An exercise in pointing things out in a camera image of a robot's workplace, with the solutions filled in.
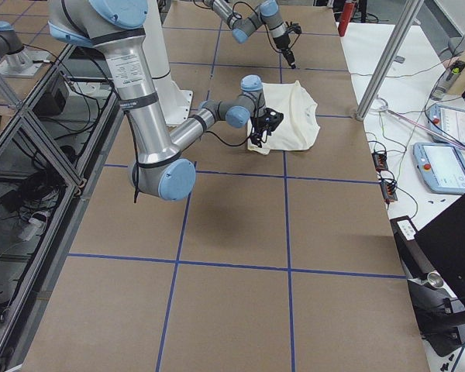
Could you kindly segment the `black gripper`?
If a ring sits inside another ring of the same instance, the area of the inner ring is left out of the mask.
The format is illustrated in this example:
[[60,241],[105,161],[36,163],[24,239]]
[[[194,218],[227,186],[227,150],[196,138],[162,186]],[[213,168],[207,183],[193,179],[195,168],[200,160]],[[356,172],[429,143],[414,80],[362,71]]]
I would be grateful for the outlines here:
[[288,64],[288,66],[291,69],[296,68],[296,63],[295,63],[295,56],[293,52],[291,51],[291,38],[290,34],[294,33],[297,36],[300,36],[302,34],[302,29],[299,23],[297,22],[286,22],[285,24],[282,24],[281,27],[279,28],[279,31],[276,32],[276,35],[273,36],[273,41],[276,46],[276,48],[282,52],[285,53],[285,60]]
[[250,134],[250,142],[259,148],[267,142],[267,136],[282,123],[284,114],[272,108],[266,108],[265,113],[261,116],[252,117],[253,133]]

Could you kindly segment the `grey third robot arm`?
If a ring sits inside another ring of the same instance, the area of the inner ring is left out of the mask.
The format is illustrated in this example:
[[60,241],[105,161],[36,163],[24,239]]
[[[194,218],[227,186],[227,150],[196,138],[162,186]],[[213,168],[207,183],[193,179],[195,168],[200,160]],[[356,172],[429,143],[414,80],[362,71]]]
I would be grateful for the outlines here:
[[32,78],[49,64],[50,53],[28,50],[12,25],[0,21],[0,74],[10,78]]

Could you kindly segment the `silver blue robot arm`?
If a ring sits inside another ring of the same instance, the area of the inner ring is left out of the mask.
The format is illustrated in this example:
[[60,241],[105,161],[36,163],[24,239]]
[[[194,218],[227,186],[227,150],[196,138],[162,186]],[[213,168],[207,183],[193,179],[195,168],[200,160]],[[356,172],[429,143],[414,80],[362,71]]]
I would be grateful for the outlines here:
[[233,101],[203,102],[200,110],[169,130],[143,51],[146,1],[50,1],[49,27],[55,39],[94,48],[108,64],[121,110],[132,128],[135,163],[129,170],[136,193],[167,201],[186,198],[195,185],[195,166],[181,156],[218,121],[241,128],[251,123],[248,140],[261,146],[283,121],[267,107],[259,76],[241,80]]
[[270,47],[284,57],[291,69],[296,68],[292,47],[302,34],[302,29],[297,22],[284,21],[276,1],[264,1],[255,8],[239,1],[252,11],[248,16],[241,15],[235,10],[236,5],[230,5],[227,1],[204,0],[203,4],[204,9],[212,10],[226,23],[239,44],[245,43],[258,29],[265,28]]

